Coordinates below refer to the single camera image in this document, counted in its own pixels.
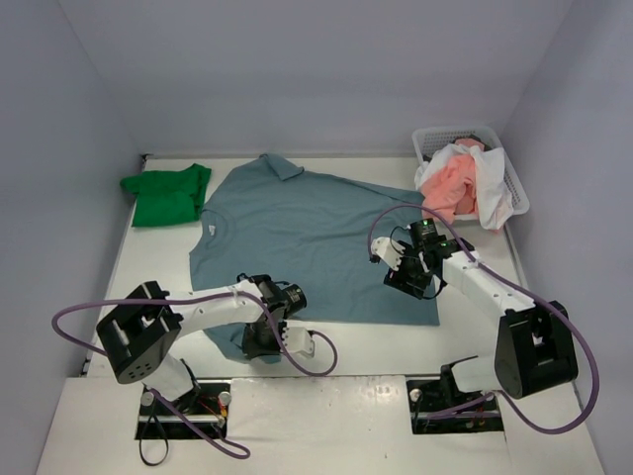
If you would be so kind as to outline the grey-blue t shirt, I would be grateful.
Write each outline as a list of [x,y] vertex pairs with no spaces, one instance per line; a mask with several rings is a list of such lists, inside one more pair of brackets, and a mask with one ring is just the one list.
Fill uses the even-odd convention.
[[233,169],[201,212],[190,251],[193,290],[219,288],[240,274],[299,285],[303,321],[433,326],[432,300],[384,284],[367,237],[404,239],[421,217],[419,193],[308,171],[263,154]]

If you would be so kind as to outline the white laundry basket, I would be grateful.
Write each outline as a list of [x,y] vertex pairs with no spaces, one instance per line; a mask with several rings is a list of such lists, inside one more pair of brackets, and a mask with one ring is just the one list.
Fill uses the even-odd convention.
[[[411,134],[414,151],[419,164],[414,176],[415,187],[419,188],[421,186],[422,174],[434,154],[450,143],[466,138],[475,140],[489,149],[502,147],[497,133],[485,125],[441,126],[415,130]],[[504,156],[503,180],[511,194],[513,215],[524,215],[529,210],[529,200],[507,154]]]

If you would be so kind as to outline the green t shirt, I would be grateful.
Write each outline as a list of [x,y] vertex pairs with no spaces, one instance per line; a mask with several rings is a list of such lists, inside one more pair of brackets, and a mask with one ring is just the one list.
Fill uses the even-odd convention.
[[160,228],[197,222],[212,169],[194,163],[180,171],[144,171],[123,178],[121,188],[136,199],[132,226]]

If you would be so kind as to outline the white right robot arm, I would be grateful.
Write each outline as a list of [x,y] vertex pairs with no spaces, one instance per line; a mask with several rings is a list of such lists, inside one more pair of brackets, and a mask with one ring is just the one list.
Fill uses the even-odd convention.
[[459,408],[474,392],[498,390],[521,399],[578,377],[572,333],[554,314],[567,313],[562,305],[545,307],[500,282],[482,268],[468,242],[439,234],[431,220],[413,223],[407,232],[410,242],[376,237],[371,243],[372,260],[389,267],[384,283],[427,300],[426,289],[438,280],[439,290],[458,290],[497,331],[491,352],[452,363],[451,374],[439,380],[444,405]]

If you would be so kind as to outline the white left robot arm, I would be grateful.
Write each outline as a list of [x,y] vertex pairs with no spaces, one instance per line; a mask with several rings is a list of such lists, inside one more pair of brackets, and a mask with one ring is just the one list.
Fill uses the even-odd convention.
[[156,389],[173,414],[197,405],[197,383],[189,365],[170,354],[178,339],[191,333],[228,330],[231,355],[249,361],[292,355],[312,358],[316,345],[305,328],[287,320],[307,306],[296,284],[275,282],[267,274],[240,274],[235,284],[191,293],[194,304],[169,297],[157,282],[136,287],[128,296],[141,305],[118,305],[97,325],[97,334],[120,384],[142,383]]

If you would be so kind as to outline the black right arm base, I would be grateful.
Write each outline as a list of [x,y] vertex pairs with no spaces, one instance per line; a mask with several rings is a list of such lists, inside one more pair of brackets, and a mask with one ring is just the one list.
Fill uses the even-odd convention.
[[461,392],[449,370],[431,378],[406,379],[414,435],[503,432],[497,400],[481,391]]

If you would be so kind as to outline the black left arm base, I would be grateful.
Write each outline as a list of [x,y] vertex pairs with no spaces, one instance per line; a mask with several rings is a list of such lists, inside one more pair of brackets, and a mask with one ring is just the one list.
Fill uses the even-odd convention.
[[[230,382],[202,380],[199,382],[199,387],[198,396],[187,396],[180,402],[173,402],[172,405],[210,438],[219,439],[221,436],[226,436],[228,409],[221,407],[219,395],[223,392],[230,393]],[[168,440],[200,439],[144,389],[138,407],[135,439],[159,440],[163,435]]]

